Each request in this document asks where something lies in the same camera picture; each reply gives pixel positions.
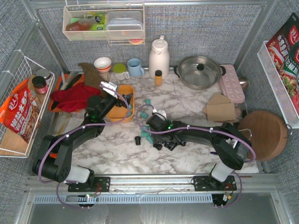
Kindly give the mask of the red cloth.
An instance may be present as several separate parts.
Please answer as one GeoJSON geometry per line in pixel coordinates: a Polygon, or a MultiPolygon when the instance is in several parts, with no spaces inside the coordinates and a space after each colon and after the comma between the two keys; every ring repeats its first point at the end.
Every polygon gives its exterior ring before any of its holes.
{"type": "Polygon", "coordinates": [[[83,82],[68,90],[57,90],[50,95],[49,110],[53,112],[75,112],[85,109],[91,96],[101,96],[99,89],[85,85],[83,82]]]}

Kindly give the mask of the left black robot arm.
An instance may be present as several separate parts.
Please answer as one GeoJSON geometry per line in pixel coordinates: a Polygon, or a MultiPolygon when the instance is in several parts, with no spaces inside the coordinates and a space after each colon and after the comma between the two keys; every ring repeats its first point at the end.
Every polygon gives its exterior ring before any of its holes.
{"type": "Polygon", "coordinates": [[[104,126],[108,125],[104,117],[113,107],[124,107],[129,114],[130,107],[133,105],[132,98],[133,93],[123,94],[121,98],[111,95],[104,99],[98,95],[91,96],[87,101],[84,121],[80,126],[59,136],[45,136],[32,168],[38,175],[39,181],[87,184],[90,188],[94,181],[92,171],[72,165],[72,152],[103,132],[104,126]]]}

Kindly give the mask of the brown cloth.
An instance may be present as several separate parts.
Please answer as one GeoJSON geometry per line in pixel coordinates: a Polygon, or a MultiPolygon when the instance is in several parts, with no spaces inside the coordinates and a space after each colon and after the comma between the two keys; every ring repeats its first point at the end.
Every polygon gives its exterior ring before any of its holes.
{"type": "Polygon", "coordinates": [[[84,84],[89,87],[96,88],[100,90],[101,96],[104,98],[107,96],[107,93],[100,87],[101,82],[106,82],[100,73],[95,69],[91,63],[79,63],[79,67],[82,68],[84,73],[84,84]]]}

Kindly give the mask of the orange plastic storage basket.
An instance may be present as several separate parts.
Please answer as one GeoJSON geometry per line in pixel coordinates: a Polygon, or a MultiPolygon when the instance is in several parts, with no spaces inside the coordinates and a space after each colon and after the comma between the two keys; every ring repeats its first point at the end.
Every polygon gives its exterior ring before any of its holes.
{"type": "MultiPolygon", "coordinates": [[[[129,115],[123,120],[123,123],[128,123],[133,119],[135,113],[135,90],[131,85],[120,85],[118,93],[121,94],[129,105],[129,115]]],[[[126,104],[121,98],[118,98],[116,105],[107,114],[107,118],[112,122],[118,122],[123,119],[128,113],[126,104]]]]}

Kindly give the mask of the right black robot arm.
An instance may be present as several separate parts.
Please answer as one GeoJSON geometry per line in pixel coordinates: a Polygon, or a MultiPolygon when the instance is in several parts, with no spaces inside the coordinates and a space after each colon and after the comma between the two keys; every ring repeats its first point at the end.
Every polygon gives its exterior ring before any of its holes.
{"type": "Polygon", "coordinates": [[[192,126],[177,120],[167,120],[154,113],[146,124],[153,142],[171,151],[188,142],[212,147],[220,162],[212,168],[205,184],[213,190],[225,187],[230,174],[241,170],[249,152],[253,151],[250,140],[230,123],[214,127],[192,126]]]}

